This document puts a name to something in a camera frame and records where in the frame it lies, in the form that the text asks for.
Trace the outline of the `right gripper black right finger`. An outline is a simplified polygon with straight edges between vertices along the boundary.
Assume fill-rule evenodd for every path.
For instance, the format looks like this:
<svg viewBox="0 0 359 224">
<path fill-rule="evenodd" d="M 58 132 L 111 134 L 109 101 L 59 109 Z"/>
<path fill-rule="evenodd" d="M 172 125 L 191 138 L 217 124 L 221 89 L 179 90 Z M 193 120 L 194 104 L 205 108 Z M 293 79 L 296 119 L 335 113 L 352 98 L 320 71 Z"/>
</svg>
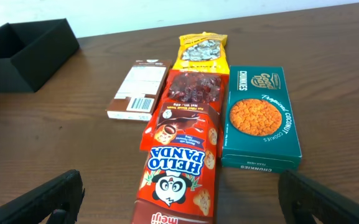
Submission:
<svg viewBox="0 0 359 224">
<path fill-rule="evenodd" d="M 359 204 L 293 171 L 279 176 L 279 204 L 286 223 L 357 223 Z"/>
</svg>

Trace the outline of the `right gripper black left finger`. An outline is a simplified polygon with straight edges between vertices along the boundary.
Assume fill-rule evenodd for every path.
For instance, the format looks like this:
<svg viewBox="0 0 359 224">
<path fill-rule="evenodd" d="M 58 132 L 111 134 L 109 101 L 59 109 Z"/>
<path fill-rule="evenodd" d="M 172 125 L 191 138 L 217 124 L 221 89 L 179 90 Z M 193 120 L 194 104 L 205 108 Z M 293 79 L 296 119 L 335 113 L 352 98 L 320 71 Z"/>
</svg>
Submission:
<svg viewBox="0 0 359 224">
<path fill-rule="evenodd" d="M 85 196 L 78 170 L 72 169 L 0 206 L 0 223 L 71 223 Z"/>
</svg>

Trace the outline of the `teal coconut cookie box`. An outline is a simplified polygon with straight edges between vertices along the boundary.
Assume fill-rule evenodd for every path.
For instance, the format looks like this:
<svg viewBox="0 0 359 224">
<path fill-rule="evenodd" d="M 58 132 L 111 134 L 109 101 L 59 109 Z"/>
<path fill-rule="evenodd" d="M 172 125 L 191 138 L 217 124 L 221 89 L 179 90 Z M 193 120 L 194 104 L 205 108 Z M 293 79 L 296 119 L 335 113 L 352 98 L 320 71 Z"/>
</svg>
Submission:
<svg viewBox="0 0 359 224">
<path fill-rule="evenodd" d="M 222 166 L 298 169 L 302 152 L 283 68 L 232 65 L 227 89 Z"/>
</svg>

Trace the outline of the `black gift box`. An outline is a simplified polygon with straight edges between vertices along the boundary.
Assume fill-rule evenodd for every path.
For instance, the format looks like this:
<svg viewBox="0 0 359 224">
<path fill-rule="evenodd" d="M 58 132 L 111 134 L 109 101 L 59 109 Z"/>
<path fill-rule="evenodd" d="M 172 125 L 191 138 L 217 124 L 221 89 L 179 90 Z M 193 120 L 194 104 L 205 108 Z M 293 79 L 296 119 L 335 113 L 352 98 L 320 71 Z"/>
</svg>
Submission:
<svg viewBox="0 0 359 224">
<path fill-rule="evenodd" d="M 37 92 L 79 49 L 66 19 L 0 27 L 0 93 Z"/>
</svg>

